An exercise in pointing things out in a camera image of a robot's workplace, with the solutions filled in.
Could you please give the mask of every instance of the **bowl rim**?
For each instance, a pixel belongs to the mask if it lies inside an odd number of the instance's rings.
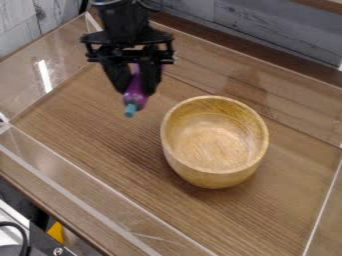
[[[249,161],[245,165],[242,165],[238,168],[233,168],[229,170],[224,170],[221,172],[214,171],[210,168],[204,168],[204,167],[194,167],[189,162],[184,161],[182,159],[180,159],[176,154],[174,154],[174,150],[170,146],[170,144],[168,143],[168,136],[166,136],[166,127],[168,127],[168,122],[170,120],[172,115],[174,114],[174,112],[184,107],[184,105],[186,105],[188,103],[193,102],[193,101],[198,101],[198,100],[204,100],[204,99],[218,99],[218,100],[225,100],[228,102],[233,102],[234,104],[240,105],[241,107],[244,107],[246,110],[249,110],[252,112],[252,114],[256,116],[258,123],[262,127],[262,133],[265,135],[265,140],[262,143],[262,147],[260,150],[260,153],[257,155],[257,157]],[[198,96],[198,97],[193,97],[182,102],[180,102],[168,112],[165,118],[164,118],[164,122],[162,122],[162,126],[161,126],[161,137],[162,137],[162,145],[164,148],[168,150],[169,154],[173,156],[173,158],[186,167],[189,167],[190,169],[204,172],[204,173],[212,173],[212,174],[217,174],[217,175],[224,175],[224,174],[229,174],[229,173],[238,173],[241,171],[245,171],[246,169],[252,168],[253,166],[256,166],[256,164],[262,160],[262,158],[266,155],[268,149],[269,149],[269,144],[270,144],[270,133],[269,133],[269,128],[266,126],[266,123],[261,117],[261,115],[258,114],[258,112],[250,107],[248,106],[245,103],[242,103],[238,100],[234,100],[229,97],[225,96],[216,96],[216,95],[206,95],[206,96]]]

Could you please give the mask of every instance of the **purple object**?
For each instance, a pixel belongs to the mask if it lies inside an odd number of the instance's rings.
[[[141,111],[149,101],[149,96],[144,92],[142,88],[142,77],[141,77],[141,69],[140,64],[136,64],[136,71],[132,84],[129,89],[124,95],[124,101],[126,105],[126,116],[133,118],[137,111]]]

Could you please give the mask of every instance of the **wooden bowl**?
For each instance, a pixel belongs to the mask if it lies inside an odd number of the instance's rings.
[[[190,183],[226,188],[254,174],[269,147],[269,130],[244,103],[204,96],[168,113],[162,143],[173,169]]]

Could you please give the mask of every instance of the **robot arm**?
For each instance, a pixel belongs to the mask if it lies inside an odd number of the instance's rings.
[[[102,64],[117,91],[125,95],[126,115],[133,117],[157,91],[164,65],[174,64],[174,38],[150,26],[149,11],[154,9],[144,0],[94,0],[93,4],[105,31],[82,37],[89,61]]]

